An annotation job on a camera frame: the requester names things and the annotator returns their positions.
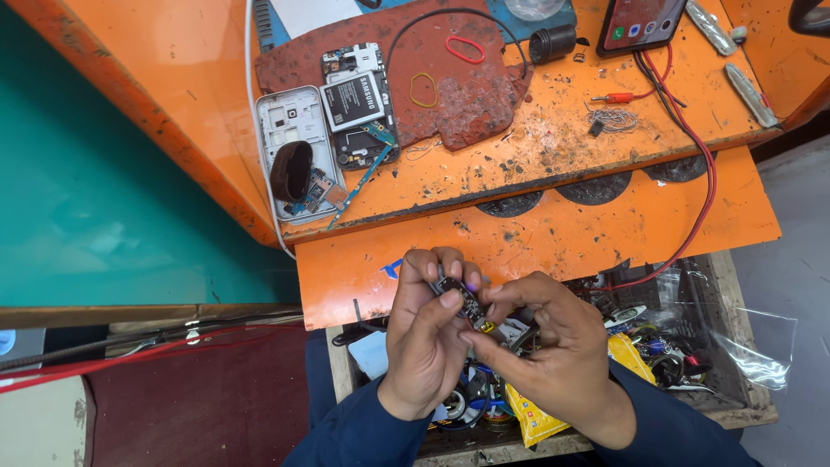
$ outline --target white cable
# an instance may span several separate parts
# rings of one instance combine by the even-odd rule
[[[256,152],[259,154],[260,167],[262,167],[262,176],[265,177],[265,186],[268,188],[268,201],[271,204],[271,218],[274,220],[274,230],[276,230],[276,237],[280,240],[282,251],[293,260],[297,257],[288,250],[286,242],[282,239],[282,232],[280,230],[280,221],[276,218],[276,201],[274,194],[271,192],[271,182],[268,180],[268,172],[265,162],[265,154],[262,150],[262,135],[260,132],[259,119],[256,117],[256,106],[254,106],[254,90],[251,87],[251,18],[253,17],[254,0],[246,0],[245,2],[245,85],[248,88],[248,106],[251,107],[251,118],[254,122],[254,136],[256,137]]]

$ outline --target yellow rubber band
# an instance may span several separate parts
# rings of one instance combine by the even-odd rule
[[[432,91],[435,92],[435,101],[432,104],[424,104],[423,102],[419,102],[413,96],[413,91],[415,89],[415,78],[419,76],[426,76],[429,78],[429,81],[432,81]],[[421,107],[434,107],[438,103],[438,89],[435,88],[435,80],[432,79],[432,76],[429,76],[427,73],[418,73],[417,75],[413,76],[411,80],[409,80],[409,99],[414,103]]]

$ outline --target person's right hand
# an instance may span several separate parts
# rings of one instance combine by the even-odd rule
[[[482,291],[488,320],[517,307],[534,310],[542,348],[521,359],[483,332],[460,331],[476,356],[541,410],[609,449],[631,444],[637,420],[626,391],[608,378],[608,334],[596,307],[535,272]]]

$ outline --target red wire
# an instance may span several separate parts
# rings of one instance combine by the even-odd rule
[[[649,67],[652,70],[655,70],[654,62],[652,62],[652,59],[648,56],[648,52],[643,52],[642,55],[646,59],[646,61],[648,61]],[[577,291],[575,291],[576,293],[602,292],[602,291],[610,292],[610,291],[613,291],[613,290],[619,290],[621,288],[629,288],[631,286],[635,286],[635,285],[644,283],[646,281],[649,281],[649,280],[655,278],[657,276],[657,274],[662,273],[663,271],[665,271],[669,266],[671,266],[672,263],[674,263],[683,254],[684,251],[686,251],[686,248],[688,248],[691,241],[695,238],[697,233],[701,230],[701,226],[703,225],[703,220],[706,218],[706,215],[709,213],[709,208],[712,207],[712,203],[715,202],[715,192],[717,190],[717,173],[716,173],[716,170],[715,170],[715,158],[712,156],[712,152],[709,150],[709,148],[706,147],[706,143],[704,143],[703,140],[697,135],[697,133],[695,133],[695,131],[692,130],[692,128],[689,126],[689,124],[686,123],[686,120],[683,118],[683,114],[680,112],[680,107],[677,106],[677,103],[674,100],[674,96],[671,95],[671,93],[669,92],[668,87],[666,87],[666,83],[664,81],[665,77],[659,76],[656,72],[654,73],[654,77],[656,77],[657,82],[660,84],[661,88],[663,89],[663,92],[666,94],[666,99],[669,101],[669,103],[671,104],[671,107],[674,109],[675,113],[677,114],[677,119],[681,122],[681,125],[686,130],[686,132],[689,134],[689,136],[695,141],[695,143],[703,151],[703,155],[705,156],[705,159],[706,159],[706,175],[709,178],[709,189],[706,191],[706,201],[703,203],[703,208],[701,209],[701,213],[698,214],[697,220],[695,221],[695,224],[691,227],[691,231],[689,232],[689,236],[686,237],[686,241],[684,241],[683,244],[680,246],[680,248],[677,249],[677,251],[674,254],[672,254],[671,258],[669,258],[661,267],[659,267],[653,273],[648,274],[646,277],[638,279],[634,282],[622,283],[622,284],[617,284],[617,285],[613,285],[613,286],[606,286],[606,287],[600,287],[600,288],[590,288],[590,289],[584,289],[584,290],[577,290]]]
[[[667,48],[667,49],[668,49],[668,51],[669,51],[669,59],[668,59],[668,61],[666,62],[666,71],[663,73],[663,76],[662,76],[662,78],[661,78],[661,82],[662,82],[663,80],[665,80],[666,78],[668,78],[668,76],[669,76],[669,71],[671,70],[671,59],[672,59],[671,44],[668,44],[668,45],[666,46],[666,48]],[[656,87],[653,87],[651,91],[649,91],[649,92],[647,92],[647,93],[645,93],[645,94],[637,94],[637,95],[635,95],[635,96],[634,96],[634,99],[642,99],[643,97],[649,97],[649,96],[650,96],[651,94],[653,94],[653,93],[654,93],[654,91],[656,91],[656,90],[657,90],[657,88],[656,88]]]
[[[147,350],[147,351],[134,353],[133,355],[122,356],[120,358],[112,358],[112,359],[109,359],[109,360],[96,360],[96,361],[92,361],[92,362],[82,361],[82,362],[78,362],[78,363],[68,363],[68,364],[65,364],[65,365],[47,366],[47,367],[44,367],[44,368],[37,368],[37,369],[34,369],[34,370],[22,370],[22,371],[15,371],[15,372],[11,372],[11,373],[3,373],[3,374],[0,374],[0,378],[4,378],[4,379],[5,378],[17,378],[17,377],[23,377],[23,376],[31,376],[31,375],[36,375],[36,374],[41,374],[41,375],[46,375],[46,376],[41,376],[39,378],[34,378],[34,379],[31,379],[31,380],[18,381],[18,382],[12,383],[11,385],[8,385],[8,386],[2,386],[2,387],[0,387],[0,394],[2,394],[4,392],[15,391],[17,389],[23,389],[25,387],[36,386],[36,385],[39,385],[39,384],[47,383],[49,381],[56,381],[56,380],[61,380],[61,379],[64,379],[64,378],[69,378],[69,377],[72,377],[72,376],[84,375],[86,373],[91,373],[93,371],[103,370],[105,368],[109,368],[109,367],[115,366],[115,365],[120,365],[122,363],[130,363],[130,362],[136,362],[136,361],[147,361],[147,360],[154,360],[156,358],[161,358],[161,357],[166,357],[166,356],[183,355],[183,354],[187,354],[187,353],[192,353],[194,351],[208,350],[208,349],[211,349],[211,348],[214,348],[214,347],[235,347],[237,345],[248,344],[248,343],[259,341],[261,339],[264,339],[265,337],[270,337],[271,334],[273,334],[273,332],[272,332],[272,333],[269,333],[266,336],[258,337],[258,338],[255,338],[255,339],[249,339],[249,340],[244,341],[244,342],[235,342],[235,343],[231,343],[231,344],[213,344],[213,345],[210,345],[210,346],[200,346],[200,347],[196,347],[196,348],[193,348],[193,349],[187,349],[187,350],[183,350],[183,351],[166,352],[168,349],[171,349],[173,347],[180,347],[184,344],[187,344],[188,342],[197,341],[199,339],[207,339],[209,337],[214,337],[214,336],[217,336],[217,335],[225,333],[225,332],[235,332],[235,331],[241,331],[241,330],[253,329],[253,328],[259,328],[259,329],[270,328],[270,329],[274,329],[275,331],[282,331],[286,327],[290,327],[290,325],[251,324],[251,325],[247,325],[247,326],[228,327],[228,328],[225,328],[225,329],[220,329],[218,331],[209,332],[207,334],[202,334],[201,336],[191,337],[191,338],[185,339],[183,341],[170,342],[168,344],[163,344],[162,346],[155,347],[155,348]]]

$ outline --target dark red cloth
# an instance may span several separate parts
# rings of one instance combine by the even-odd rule
[[[308,433],[307,337],[291,328],[89,374],[98,409],[93,467],[279,465]]]

